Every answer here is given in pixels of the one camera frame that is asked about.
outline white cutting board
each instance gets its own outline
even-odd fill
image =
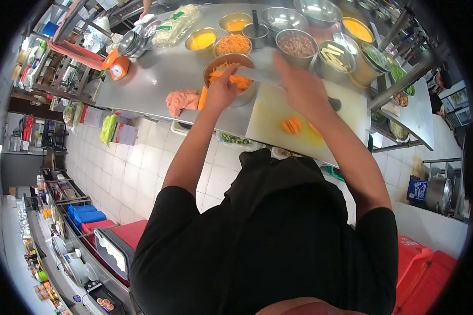
[[[341,109],[337,112],[340,118],[364,142],[366,129],[370,128],[366,97],[333,82],[323,81],[327,94],[341,101]],[[290,135],[280,123],[295,115],[300,117],[303,130],[298,135]],[[261,84],[259,87],[246,138],[338,166],[326,142],[310,129],[305,118],[288,106],[285,91],[272,85]]]

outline cardboard box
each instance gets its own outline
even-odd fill
[[[139,130],[136,127],[124,123],[117,123],[112,142],[134,146],[138,133]]]

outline paper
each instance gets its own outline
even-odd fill
[[[117,0],[96,0],[96,2],[106,11],[119,3]]]

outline box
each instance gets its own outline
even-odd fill
[[[99,128],[103,126],[103,119],[112,113],[110,110],[102,110],[100,108],[90,107],[84,105],[80,123],[88,125],[93,128]]]
[[[117,123],[115,126],[112,142],[134,146],[139,130],[136,127]]]

